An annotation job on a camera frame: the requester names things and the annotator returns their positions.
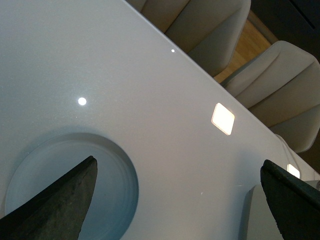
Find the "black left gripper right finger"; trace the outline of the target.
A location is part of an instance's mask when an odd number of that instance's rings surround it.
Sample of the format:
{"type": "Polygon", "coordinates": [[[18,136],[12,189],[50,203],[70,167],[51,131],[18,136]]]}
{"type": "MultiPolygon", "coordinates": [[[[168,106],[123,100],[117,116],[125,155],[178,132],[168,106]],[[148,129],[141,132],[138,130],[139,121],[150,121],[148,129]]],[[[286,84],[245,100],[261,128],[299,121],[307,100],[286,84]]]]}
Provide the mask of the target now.
{"type": "Polygon", "coordinates": [[[320,238],[320,191],[266,159],[260,182],[277,228],[285,240],[320,238]]]}

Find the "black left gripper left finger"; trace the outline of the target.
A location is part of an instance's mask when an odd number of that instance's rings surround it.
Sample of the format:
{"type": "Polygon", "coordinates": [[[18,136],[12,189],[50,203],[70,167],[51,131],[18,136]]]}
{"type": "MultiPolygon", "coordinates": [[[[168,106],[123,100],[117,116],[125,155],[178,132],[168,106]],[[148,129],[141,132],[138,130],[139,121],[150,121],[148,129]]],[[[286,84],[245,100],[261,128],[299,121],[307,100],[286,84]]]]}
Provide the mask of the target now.
{"type": "Polygon", "coordinates": [[[92,202],[98,163],[89,156],[0,220],[2,240],[76,240],[92,202]]]}

